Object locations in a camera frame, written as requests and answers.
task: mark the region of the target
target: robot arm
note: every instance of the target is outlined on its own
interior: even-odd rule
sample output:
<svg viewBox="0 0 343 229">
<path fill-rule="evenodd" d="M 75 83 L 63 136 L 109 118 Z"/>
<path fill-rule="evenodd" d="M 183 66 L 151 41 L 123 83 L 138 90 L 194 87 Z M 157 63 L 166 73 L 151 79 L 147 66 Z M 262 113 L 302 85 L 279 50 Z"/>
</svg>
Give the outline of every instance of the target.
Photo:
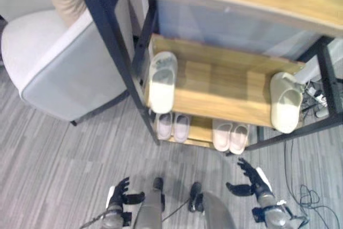
<svg viewBox="0 0 343 229">
<path fill-rule="evenodd" d="M 238 165 L 244 171 L 243 174 L 249 178 L 251 185 L 232 185 L 227 182 L 226 186 L 229 191 L 236 196 L 256 195 L 260 208 L 254 208 L 252 214 L 257 223 L 264 222 L 268 228 L 292 228 L 289 221 L 294 218 L 293 214 L 284 203 L 278 204 L 264 174 L 261 176 L 243 158 L 239 158 Z"/>
<path fill-rule="evenodd" d="M 102 219 L 102 229 L 121 229 L 123 226 L 130 226 L 132 213 L 123 212 L 123 204 L 135 205 L 143 202 L 144 192 L 140 194 L 125 194 L 130 184 L 129 178 L 123 179 L 114 189 L 114 193 L 109 200 L 107 212 Z"/>
</svg>

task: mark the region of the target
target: black cable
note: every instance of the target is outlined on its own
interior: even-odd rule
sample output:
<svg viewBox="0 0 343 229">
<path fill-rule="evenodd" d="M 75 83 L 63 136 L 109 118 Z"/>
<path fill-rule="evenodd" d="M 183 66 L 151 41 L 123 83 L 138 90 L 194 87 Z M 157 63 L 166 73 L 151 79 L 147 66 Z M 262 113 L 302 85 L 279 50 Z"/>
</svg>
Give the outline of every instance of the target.
<svg viewBox="0 0 343 229">
<path fill-rule="evenodd" d="M 189 202 L 189 198 L 181 205 L 179 206 L 177 209 L 175 209 L 172 213 L 170 213 L 168 216 L 164 217 L 164 219 L 162 220 L 162 222 L 166 221 L 169 217 L 171 217 L 173 214 L 175 214 L 176 212 L 178 212 L 183 206 L 185 206 L 187 203 Z"/>
<path fill-rule="evenodd" d="M 326 205 L 315 205 L 318 204 L 320 202 L 320 197 L 318 195 L 318 193 L 314 190 L 309 189 L 306 185 L 302 184 L 300 186 L 300 199 L 297 200 L 297 198 L 295 197 L 294 194 L 294 190 L 293 190 L 293 146 L 294 146 L 294 141 L 292 140 L 291 142 L 291 147 L 290 147 L 290 176 L 291 176 L 291 186 L 289 187 L 289 183 L 288 183 L 288 176 L 287 176 L 287 163 L 286 163 L 286 142 L 284 143 L 284 162 L 285 162 L 285 177 L 286 177 L 286 185 L 287 185 L 287 189 L 290 193 L 290 195 L 292 196 L 292 199 L 296 202 L 296 204 L 300 207 L 301 212 L 304 214 L 304 219 L 303 222 L 300 224 L 300 226 L 298 227 L 301 228 L 303 226 L 305 226 L 310 220 L 308 218 L 308 214 L 305 212 L 305 209 L 308 210 L 314 210 L 314 212 L 316 212 L 316 214 L 320 217 L 320 219 L 322 220 L 323 224 L 325 225 L 325 228 L 330 229 L 325 221 L 325 219 L 323 218 L 323 216 L 320 214 L 320 212 L 318 211 L 318 209 L 329 209 L 336 221 L 337 221 L 337 225 L 338 225 L 338 229 L 340 229 L 340 224 L 339 224 L 339 220 L 338 217 L 336 215 L 336 213 L 328 206 Z"/>
<path fill-rule="evenodd" d="M 79 229 L 87 228 L 87 227 L 93 225 L 96 221 L 100 220 L 100 218 L 101 218 L 102 216 L 107 215 L 107 214 L 110 213 L 111 211 L 112 211 L 112 210 L 106 210 L 105 212 L 99 214 L 98 216 L 93 217 L 92 220 L 90 220 L 90 221 L 84 223 L 83 225 L 81 225 L 81 227 L 80 227 Z"/>
</svg>

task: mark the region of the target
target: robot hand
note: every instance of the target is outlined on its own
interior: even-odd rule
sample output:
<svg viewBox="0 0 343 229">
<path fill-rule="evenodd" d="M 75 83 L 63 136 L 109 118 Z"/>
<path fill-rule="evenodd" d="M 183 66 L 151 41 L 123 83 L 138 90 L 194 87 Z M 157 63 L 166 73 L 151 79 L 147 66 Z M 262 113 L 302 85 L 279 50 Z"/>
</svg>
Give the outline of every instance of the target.
<svg viewBox="0 0 343 229">
<path fill-rule="evenodd" d="M 251 185 L 232 185 L 227 182 L 226 187 L 229 191 L 236 196 L 250 196 L 256 194 L 256 197 L 258 197 L 258 195 L 265 192 L 271 194 L 269 186 L 263 181 L 256 169 L 253 168 L 244 158 L 239 158 L 238 160 L 239 162 L 237 164 L 244 171 L 243 174 L 249 178 Z"/>
<path fill-rule="evenodd" d="M 114 189 L 113 195 L 109 200 L 107 213 L 102 219 L 102 228 L 119 229 L 123 226 L 130 226 L 132 220 L 131 212 L 123 212 L 123 204 L 135 205 L 143 202 L 144 192 L 140 194 L 127 195 L 129 177 L 120 181 Z"/>
<path fill-rule="evenodd" d="M 144 192 L 141 192 L 140 194 L 125 194 L 128 191 L 128 186 L 130 184 L 129 179 L 129 177 L 126 177 L 117 184 L 116 188 L 114 189 L 114 193 L 109 201 L 109 206 L 114 204 L 122 207 L 123 204 L 136 205 L 143 202 L 145 198 Z"/>
</svg>

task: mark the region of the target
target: white chair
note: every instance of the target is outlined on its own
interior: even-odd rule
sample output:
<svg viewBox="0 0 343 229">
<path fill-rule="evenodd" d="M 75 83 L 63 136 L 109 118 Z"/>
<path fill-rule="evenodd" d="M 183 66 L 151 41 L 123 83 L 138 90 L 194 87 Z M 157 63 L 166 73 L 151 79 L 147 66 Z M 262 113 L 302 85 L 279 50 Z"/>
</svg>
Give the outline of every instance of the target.
<svg viewBox="0 0 343 229">
<path fill-rule="evenodd" d="M 121 3 L 116 13 L 132 56 L 127 0 Z M 2 35 L 4 65 L 26 103 L 73 121 L 125 91 L 88 10 L 69 28 L 50 0 L 0 0 L 0 14 L 9 22 Z"/>
</svg>

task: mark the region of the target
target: white slipper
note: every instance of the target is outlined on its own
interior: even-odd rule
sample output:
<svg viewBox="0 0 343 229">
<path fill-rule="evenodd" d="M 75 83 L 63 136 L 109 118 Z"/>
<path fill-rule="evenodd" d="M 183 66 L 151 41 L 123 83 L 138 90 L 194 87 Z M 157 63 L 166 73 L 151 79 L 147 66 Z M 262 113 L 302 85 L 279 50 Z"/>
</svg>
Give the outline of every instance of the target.
<svg viewBox="0 0 343 229">
<path fill-rule="evenodd" d="M 157 138 L 168 140 L 172 136 L 173 114 L 158 114 L 156 122 Z"/>
<path fill-rule="evenodd" d="M 301 89 L 295 77 L 286 72 L 275 74 L 270 82 L 272 125 L 284 134 L 291 133 L 299 121 Z"/>
<path fill-rule="evenodd" d="M 149 69 L 149 102 L 152 111 L 165 114 L 172 110 L 177 75 L 177 59 L 171 52 L 154 56 Z"/>
<path fill-rule="evenodd" d="M 242 154 L 248 141 L 249 125 L 235 123 L 230 135 L 230 152 L 236 155 Z"/>
<path fill-rule="evenodd" d="M 227 151 L 230 148 L 230 133 L 233 128 L 233 122 L 213 119 L 212 133 L 213 145 L 218 151 Z"/>
<path fill-rule="evenodd" d="M 185 142 L 188 138 L 191 116 L 181 113 L 175 114 L 174 139 L 177 142 Z"/>
</svg>

